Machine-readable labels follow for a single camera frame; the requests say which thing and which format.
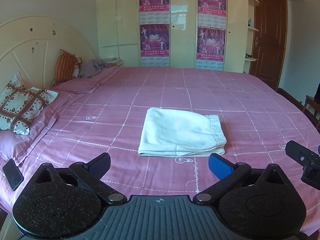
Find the white sweatpants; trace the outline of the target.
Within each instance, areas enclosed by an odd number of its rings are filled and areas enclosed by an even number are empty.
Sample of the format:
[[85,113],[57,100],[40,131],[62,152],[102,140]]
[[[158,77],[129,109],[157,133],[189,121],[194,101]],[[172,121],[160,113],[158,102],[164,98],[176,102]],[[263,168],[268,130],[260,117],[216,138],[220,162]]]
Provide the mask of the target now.
[[225,154],[226,137],[218,115],[150,108],[138,154],[154,157],[206,157]]

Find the dark wooden chair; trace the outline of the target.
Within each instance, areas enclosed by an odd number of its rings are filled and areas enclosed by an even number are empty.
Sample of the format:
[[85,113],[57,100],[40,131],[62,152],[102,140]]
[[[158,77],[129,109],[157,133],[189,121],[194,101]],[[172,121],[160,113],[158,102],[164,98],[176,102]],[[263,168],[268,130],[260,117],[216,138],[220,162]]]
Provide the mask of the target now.
[[314,101],[313,97],[306,96],[303,113],[319,131],[319,104]]

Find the black smartphone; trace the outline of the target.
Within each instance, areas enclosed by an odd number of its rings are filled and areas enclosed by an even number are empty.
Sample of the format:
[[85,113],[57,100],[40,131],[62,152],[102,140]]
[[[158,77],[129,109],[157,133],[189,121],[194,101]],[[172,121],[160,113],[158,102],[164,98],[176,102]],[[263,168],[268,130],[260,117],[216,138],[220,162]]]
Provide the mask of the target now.
[[20,184],[24,181],[24,177],[13,159],[9,159],[3,166],[4,175],[12,189],[16,191]]

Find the pink checked bed sheet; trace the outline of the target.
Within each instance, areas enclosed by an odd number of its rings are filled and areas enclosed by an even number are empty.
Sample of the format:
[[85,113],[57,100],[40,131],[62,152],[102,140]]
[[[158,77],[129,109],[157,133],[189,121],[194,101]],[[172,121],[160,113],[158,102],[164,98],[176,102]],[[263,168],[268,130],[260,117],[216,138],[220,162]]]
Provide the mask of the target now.
[[103,182],[126,196],[190,196],[216,178],[206,157],[161,158],[138,154],[151,107],[218,115],[227,143],[225,158],[253,168],[281,166],[306,205],[302,230],[319,230],[319,191],[301,181],[302,167],[285,153],[293,140],[317,151],[319,133],[302,111],[258,78],[215,70],[121,68],[93,93],[60,91],[58,114],[38,140],[22,150],[19,169],[28,181],[42,163],[67,167],[107,152],[111,168]]

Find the pink pillow under sheet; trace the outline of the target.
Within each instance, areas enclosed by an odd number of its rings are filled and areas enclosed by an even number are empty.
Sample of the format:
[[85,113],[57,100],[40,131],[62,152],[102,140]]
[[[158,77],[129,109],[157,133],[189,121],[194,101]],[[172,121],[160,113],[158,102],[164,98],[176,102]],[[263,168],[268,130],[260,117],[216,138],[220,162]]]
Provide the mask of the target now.
[[50,90],[59,90],[64,92],[71,92],[75,94],[81,93],[93,93],[97,90],[97,88],[105,83],[109,77],[105,76],[102,79],[98,77],[98,79],[74,79],[63,82],[59,85],[53,85],[49,89]]

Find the heart patterned white pillow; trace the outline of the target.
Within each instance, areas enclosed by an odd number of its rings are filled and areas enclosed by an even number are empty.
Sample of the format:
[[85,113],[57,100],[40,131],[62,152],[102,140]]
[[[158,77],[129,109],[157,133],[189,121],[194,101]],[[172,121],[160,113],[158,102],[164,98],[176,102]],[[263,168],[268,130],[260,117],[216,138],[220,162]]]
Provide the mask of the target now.
[[1,130],[28,135],[33,119],[57,96],[58,92],[52,90],[26,88],[17,72],[1,91]]

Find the grey crumpled garment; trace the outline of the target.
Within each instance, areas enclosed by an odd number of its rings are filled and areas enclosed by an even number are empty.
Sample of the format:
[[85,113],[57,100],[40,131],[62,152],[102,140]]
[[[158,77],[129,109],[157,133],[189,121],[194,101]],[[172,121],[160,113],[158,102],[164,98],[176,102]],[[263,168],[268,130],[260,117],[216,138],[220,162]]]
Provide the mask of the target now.
[[80,67],[78,78],[89,78],[101,73],[102,69],[110,68],[111,66],[105,61],[100,59],[89,60]]

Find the orange striped pillow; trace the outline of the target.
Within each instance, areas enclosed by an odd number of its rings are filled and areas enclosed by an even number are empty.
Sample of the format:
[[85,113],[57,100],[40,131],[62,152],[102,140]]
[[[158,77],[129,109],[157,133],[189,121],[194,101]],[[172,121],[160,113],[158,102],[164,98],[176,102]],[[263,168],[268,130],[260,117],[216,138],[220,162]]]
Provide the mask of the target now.
[[82,58],[60,49],[54,73],[54,83],[56,85],[74,79],[74,71],[80,68],[83,63]]

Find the brown wooden door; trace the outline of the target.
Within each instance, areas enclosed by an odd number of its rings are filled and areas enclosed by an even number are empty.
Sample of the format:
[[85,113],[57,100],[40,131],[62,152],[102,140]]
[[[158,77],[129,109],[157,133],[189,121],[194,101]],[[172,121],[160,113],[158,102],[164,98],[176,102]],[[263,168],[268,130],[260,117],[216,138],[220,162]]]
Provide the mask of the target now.
[[287,41],[287,0],[258,0],[254,9],[254,27],[249,74],[259,78],[272,89],[279,86]]

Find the stack of folded clothes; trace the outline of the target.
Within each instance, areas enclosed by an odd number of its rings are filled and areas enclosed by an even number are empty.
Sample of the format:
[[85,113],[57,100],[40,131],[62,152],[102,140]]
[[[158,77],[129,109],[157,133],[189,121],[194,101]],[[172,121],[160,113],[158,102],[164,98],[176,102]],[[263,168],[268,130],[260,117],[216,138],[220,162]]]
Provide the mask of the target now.
[[109,67],[121,67],[124,63],[124,61],[121,58],[117,57],[109,57],[103,59],[103,62],[106,63]]

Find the lower right pink poster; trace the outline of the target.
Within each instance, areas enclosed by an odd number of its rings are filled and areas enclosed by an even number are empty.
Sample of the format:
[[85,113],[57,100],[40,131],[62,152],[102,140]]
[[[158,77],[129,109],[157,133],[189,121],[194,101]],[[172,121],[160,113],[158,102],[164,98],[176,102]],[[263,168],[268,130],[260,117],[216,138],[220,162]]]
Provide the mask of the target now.
[[211,27],[197,28],[197,69],[223,70],[226,30]]

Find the pink poster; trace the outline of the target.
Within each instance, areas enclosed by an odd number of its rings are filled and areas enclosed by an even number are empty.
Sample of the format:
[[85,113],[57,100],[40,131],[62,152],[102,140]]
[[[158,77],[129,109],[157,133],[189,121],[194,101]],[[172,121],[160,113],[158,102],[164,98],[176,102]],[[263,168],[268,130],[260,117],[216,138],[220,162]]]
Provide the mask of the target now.
[[197,69],[223,70],[226,30],[211,27],[197,28]]
[[199,27],[226,29],[227,0],[197,0]]
[[170,0],[139,0],[139,23],[170,24]]
[[140,65],[169,67],[170,33],[168,24],[140,25]]

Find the cream round headboard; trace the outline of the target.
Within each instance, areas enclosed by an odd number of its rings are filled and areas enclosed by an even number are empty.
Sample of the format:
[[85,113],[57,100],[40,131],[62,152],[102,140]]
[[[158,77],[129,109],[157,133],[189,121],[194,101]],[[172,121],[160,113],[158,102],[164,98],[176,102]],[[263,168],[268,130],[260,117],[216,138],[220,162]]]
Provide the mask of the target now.
[[1,89],[17,72],[28,88],[49,87],[60,49],[85,61],[94,58],[86,39],[60,20],[22,16],[1,24]]

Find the lower left pink poster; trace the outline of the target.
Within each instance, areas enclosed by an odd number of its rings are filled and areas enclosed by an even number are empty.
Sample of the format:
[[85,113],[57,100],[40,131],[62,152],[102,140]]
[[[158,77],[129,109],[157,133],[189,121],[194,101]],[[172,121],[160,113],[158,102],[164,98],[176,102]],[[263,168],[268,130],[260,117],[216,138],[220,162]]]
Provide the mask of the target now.
[[140,65],[169,67],[170,33],[168,24],[140,25]]

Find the cream wardrobe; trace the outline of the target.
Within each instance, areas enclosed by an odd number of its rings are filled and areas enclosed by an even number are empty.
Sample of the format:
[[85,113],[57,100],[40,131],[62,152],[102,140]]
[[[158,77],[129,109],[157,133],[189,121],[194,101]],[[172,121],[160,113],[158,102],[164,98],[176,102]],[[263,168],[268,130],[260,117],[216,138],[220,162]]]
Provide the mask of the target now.
[[[170,0],[170,63],[196,68],[197,0]],[[121,58],[125,67],[140,65],[139,0],[97,0],[99,55]],[[227,0],[223,70],[244,70],[248,0]]]

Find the cream corner shelves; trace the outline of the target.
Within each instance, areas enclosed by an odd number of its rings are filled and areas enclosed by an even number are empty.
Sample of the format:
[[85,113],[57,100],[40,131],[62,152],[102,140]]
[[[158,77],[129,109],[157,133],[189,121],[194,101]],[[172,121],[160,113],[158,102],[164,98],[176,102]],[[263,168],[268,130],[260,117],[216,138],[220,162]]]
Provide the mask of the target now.
[[259,30],[254,26],[254,12],[255,8],[260,5],[258,0],[248,0],[248,32],[247,32],[247,47],[245,54],[245,64],[244,72],[249,73],[251,63],[255,62],[256,59],[253,57],[253,43],[255,33],[258,33]]

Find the upper right pink poster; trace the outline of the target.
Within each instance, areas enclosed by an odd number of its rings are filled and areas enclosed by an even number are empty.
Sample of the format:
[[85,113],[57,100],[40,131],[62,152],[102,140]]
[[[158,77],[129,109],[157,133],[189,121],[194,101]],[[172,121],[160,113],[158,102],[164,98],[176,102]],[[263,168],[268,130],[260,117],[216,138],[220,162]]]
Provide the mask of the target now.
[[199,27],[226,29],[227,0],[197,0]]

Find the upper left pink poster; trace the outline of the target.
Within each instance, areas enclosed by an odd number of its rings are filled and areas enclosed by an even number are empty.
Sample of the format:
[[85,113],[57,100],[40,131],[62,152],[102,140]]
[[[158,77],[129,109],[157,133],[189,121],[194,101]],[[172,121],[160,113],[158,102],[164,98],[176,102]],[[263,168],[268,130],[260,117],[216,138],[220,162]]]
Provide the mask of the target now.
[[139,23],[170,24],[170,0],[139,0]]

